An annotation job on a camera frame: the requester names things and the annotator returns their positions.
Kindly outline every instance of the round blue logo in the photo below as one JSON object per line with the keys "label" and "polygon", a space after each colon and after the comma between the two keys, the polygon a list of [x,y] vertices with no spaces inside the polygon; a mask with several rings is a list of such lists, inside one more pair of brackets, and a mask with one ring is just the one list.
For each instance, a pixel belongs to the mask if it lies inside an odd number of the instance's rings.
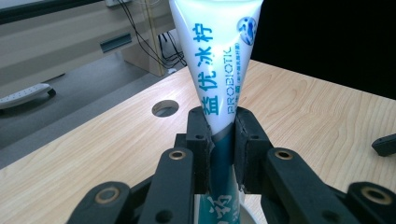
{"label": "round blue logo", "polygon": [[238,22],[237,29],[242,40],[252,46],[254,43],[254,37],[257,33],[257,22],[251,17],[242,18]]}

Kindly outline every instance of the teal section of tube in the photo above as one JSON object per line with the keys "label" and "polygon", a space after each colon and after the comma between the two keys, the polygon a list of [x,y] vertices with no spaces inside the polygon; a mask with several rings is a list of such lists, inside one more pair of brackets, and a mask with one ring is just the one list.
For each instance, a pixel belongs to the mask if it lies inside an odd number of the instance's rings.
{"label": "teal section of tube", "polygon": [[239,223],[239,192],[233,170],[233,129],[227,131],[214,142],[215,147],[210,153],[210,193],[201,195],[199,224]]}

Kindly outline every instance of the floor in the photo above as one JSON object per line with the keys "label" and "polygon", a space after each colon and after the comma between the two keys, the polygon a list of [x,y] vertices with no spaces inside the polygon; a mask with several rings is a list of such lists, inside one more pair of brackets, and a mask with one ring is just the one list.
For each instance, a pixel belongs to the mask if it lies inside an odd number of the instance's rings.
{"label": "floor", "polygon": [[[166,37],[164,57],[175,53]],[[43,94],[0,115],[0,169],[168,76],[156,77],[116,52],[47,81],[54,97]]]}

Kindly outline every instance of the tube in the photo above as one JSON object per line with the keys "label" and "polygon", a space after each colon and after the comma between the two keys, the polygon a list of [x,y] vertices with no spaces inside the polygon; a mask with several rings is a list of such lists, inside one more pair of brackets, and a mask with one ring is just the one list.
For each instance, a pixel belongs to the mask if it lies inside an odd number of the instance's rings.
{"label": "tube", "polygon": [[214,143],[209,193],[200,198],[198,222],[239,223],[233,122],[262,0],[170,0],[169,4]]}

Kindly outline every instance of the light wood tabletop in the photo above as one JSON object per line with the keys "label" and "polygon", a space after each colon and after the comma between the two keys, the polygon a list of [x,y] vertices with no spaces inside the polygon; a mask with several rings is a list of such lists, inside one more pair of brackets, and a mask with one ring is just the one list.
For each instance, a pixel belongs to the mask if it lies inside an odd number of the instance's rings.
{"label": "light wood tabletop", "polygon": [[[151,113],[162,100],[176,114]],[[375,139],[396,133],[396,102],[250,61],[239,105],[252,111],[275,147],[298,152],[342,191],[370,181],[396,191],[396,155]],[[0,223],[65,223],[84,195],[107,181],[130,187],[154,174],[161,154],[185,133],[200,105],[184,68],[0,171]],[[260,197],[247,206],[263,222]]]}

